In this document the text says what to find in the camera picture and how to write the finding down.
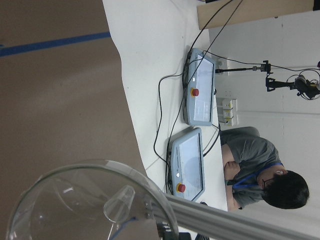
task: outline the transparent container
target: transparent container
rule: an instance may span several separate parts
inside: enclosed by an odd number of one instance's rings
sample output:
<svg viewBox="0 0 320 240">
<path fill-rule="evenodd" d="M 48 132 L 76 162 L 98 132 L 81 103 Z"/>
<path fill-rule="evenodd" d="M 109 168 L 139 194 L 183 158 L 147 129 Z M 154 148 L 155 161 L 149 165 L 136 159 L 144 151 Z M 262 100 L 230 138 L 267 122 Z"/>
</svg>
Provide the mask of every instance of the transparent container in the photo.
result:
<svg viewBox="0 0 320 240">
<path fill-rule="evenodd" d="M 58 168 L 24 192 L 12 212 L 7 240 L 158 240 L 178 224 L 163 192 L 115 161 Z"/>
</svg>

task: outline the gray t-shirt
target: gray t-shirt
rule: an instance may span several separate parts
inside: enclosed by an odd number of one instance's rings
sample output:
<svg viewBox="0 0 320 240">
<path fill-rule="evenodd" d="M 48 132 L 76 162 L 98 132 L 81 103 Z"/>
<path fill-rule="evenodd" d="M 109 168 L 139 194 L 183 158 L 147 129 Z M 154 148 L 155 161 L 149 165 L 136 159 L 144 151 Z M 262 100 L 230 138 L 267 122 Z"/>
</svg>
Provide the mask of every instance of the gray t-shirt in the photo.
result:
<svg viewBox="0 0 320 240">
<path fill-rule="evenodd" d="M 281 163 L 278 150 L 268 140 L 246 134 L 223 136 L 221 144 L 227 144 L 232 152 L 234 161 L 240 165 L 240 172 L 234 177 L 238 182 L 246 176 L 274 163 Z M 241 184 L 256 184 L 257 177 L 251 177 Z M 248 204 L 262 200 L 263 191 L 259 186 L 232 189 L 233 197 L 244 208 Z"/>
</svg>

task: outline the white table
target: white table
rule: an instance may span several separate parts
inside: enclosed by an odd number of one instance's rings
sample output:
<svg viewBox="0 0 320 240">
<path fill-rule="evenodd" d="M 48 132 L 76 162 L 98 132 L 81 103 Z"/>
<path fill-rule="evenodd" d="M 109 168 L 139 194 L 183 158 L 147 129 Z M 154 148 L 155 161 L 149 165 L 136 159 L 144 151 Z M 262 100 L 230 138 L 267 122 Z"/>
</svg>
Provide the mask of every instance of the white table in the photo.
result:
<svg viewBox="0 0 320 240">
<path fill-rule="evenodd" d="M 158 83 L 161 77 L 180 74 L 185 56 L 198 35 L 197 0 L 103 0 L 111 37 L 120 53 L 122 81 L 132 118 L 139 151 L 147 175 L 161 189 L 165 186 L 165 163 L 153 151 L 160 119 Z M 205 30 L 194 47 L 207 49 Z M 167 139 L 182 99 L 181 77 L 168 78 L 161 84 L 163 119 L 156 144 L 165 157 Z M 217 108 L 214 124 L 218 125 Z M 189 126 L 182 112 L 174 127 L 178 133 Z M 218 131 L 201 127 L 203 147 Z M 205 192 L 197 202 L 227 210 L 220 140 L 204 158 Z"/>
</svg>

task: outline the black hair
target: black hair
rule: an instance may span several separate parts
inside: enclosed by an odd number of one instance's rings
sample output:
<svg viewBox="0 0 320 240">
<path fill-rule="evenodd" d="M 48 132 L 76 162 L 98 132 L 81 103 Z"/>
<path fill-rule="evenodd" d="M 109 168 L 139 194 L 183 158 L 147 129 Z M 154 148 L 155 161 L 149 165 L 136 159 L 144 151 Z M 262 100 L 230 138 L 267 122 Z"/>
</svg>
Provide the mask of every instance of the black hair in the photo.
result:
<svg viewBox="0 0 320 240">
<path fill-rule="evenodd" d="M 294 171 L 275 174 L 272 183 L 265 187 L 263 200 L 280 209 L 298 209 L 306 205 L 309 188 L 305 179 Z"/>
</svg>

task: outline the transparent rim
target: transparent rim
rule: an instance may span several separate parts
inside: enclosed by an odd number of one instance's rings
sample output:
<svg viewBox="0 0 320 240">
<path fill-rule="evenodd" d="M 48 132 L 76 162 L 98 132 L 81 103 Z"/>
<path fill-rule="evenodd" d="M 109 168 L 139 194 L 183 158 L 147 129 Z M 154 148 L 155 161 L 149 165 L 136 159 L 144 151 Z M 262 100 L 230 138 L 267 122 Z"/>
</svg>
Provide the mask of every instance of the transparent rim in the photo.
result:
<svg viewBox="0 0 320 240">
<path fill-rule="evenodd" d="M 171 226 L 171 230 L 175 233 L 176 237 L 179 235 L 177 219 L 175 213 L 168 202 L 167 198 L 164 196 L 164 193 L 159 189 L 159 187 L 149 178 L 144 176 L 142 173 L 138 172 L 137 170 L 133 169 L 132 167 L 123 164 L 121 162 L 112 161 L 112 160 L 104 160 L 104 159 L 93 159 L 93 160 L 85 160 L 81 162 L 76 162 L 74 164 L 62 166 L 56 168 L 48 173 L 40 176 L 40 178 L 31 186 L 29 189 L 24 191 L 17 203 L 15 204 L 13 211 L 11 212 L 10 219 L 8 221 L 7 231 L 6 231 L 6 240 L 9 239 L 9 235 L 12 231 L 13 221 L 15 217 L 15 213 L 19 209 L 22 201 L 25 197 L 38 185 L 40 185 L 46 179 L 64 173 L 70 170 L 79 170 L 79 169 L 92 169 L 92 170 L 100 170 L 100 171 L 107 171 L 113 174 L 118 174 L 128 180 L 135 182 L 138 186 L 145 189 L 153 198 L 153 200 L 158 203 L 158 205 L 162 208 L 166 218 L 169 221 Z"/>
</svg>

